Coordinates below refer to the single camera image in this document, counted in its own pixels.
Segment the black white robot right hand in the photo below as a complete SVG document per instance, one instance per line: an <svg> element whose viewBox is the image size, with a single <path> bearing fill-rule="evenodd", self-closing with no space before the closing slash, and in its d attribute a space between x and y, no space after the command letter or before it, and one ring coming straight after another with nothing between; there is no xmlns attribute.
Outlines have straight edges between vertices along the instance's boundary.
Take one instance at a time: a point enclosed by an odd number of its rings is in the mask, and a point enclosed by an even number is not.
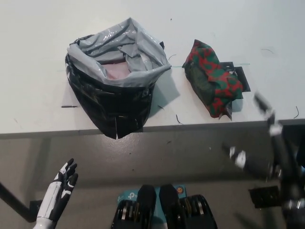
<svg viewBox="0 0 305 229"><path fill-rule="evenodd" d="M283 125L277 120L275 110L259 94L254 94L254 101L263 113L270 136L273 161L263 160L259 156L251 155L235 146L222 144L222 150L234 165L246 173L259 179L272 179L284 176L294 177L299 175L299 168L289 143L283 136Z"/></svg>

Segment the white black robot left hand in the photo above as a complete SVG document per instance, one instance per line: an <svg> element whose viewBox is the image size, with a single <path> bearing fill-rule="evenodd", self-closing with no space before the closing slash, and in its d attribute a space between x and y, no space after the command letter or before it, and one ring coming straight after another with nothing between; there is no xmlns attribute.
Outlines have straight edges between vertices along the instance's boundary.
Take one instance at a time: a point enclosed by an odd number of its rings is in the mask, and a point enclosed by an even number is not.
<svg viewBox="0 0 305 229"><path fill-rule="evenodd" d="M54 180L48 186L37 218L49 219L52 222L59 220L68 204L78 179L76 167L77 164L71 158L58 171Z"/></svg>

